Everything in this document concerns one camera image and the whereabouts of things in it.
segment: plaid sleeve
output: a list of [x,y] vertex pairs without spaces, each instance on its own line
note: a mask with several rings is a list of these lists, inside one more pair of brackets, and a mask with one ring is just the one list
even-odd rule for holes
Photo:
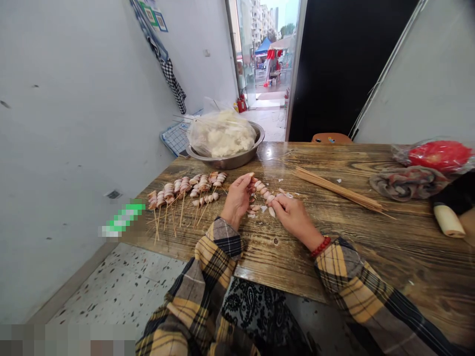
[[371,355],[462,354],[341,237],[317,257],[315,269]]
[[137,355],[203,355],[215,334],[216,318],[236,261],[242,256],[239,234],[217,217],[198,241],[194,256],[153,313]]

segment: red fire extinguisher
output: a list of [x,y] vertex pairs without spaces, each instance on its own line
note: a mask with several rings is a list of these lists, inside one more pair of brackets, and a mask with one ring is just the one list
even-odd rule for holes
[[246,105],[246,99],[244,97],[244,93],[241,93],[240,98],[241,98],[241,100],[244,104],[244,110],[243,111],[247,111],[247,105]]
[[239,111],[239,113],[245,111],[245,110],[244,110],[244,107],[245,107],[244,100],[238,99],[237,102],[238,102],[238,103],[237,103],[237,106],[238,106],[238,107],[237,107],[237,110]]

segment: glass door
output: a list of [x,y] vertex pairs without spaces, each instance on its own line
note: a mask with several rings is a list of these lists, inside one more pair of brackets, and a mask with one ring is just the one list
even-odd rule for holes
[[238,86],[246,98],[247,107],[256,101],[255,56],[252,29],[252,0],[236,1],[239,22],[239,38],[241,53],[237,52]]

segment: stainless steel bowl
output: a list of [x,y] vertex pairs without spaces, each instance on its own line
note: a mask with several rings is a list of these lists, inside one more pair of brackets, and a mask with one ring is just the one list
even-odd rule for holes
[[247,162],[249,162],[252,159],[252,157],[254,157],[254,155],[257,152],[257,148],[259,147],[262,140],[264,139],[264,136],[266,135],[262,126],[252,121],[249,121],[249,123],[256,130],[257,136],[256,136],[256,142],[254,143],[254,146],[248,151],[238,153],[238,154],[235,154],[234,156],[228,156],[228,157],[204,157],[204,156],[200,156],[189,144],[187,146],[187,153],[191,157],[199,161],[202,161],[208,166],[214,169],[218,169],[218,170],[230,170],[230,169],[244,166]]

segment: red plastic bag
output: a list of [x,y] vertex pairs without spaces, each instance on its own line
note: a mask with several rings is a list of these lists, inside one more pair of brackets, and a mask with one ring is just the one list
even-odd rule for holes
[[475,167],[472,144],[435,137],[414,145],[393,145],[394,159],[405,166],[424,166],[443,174],[464,174]]

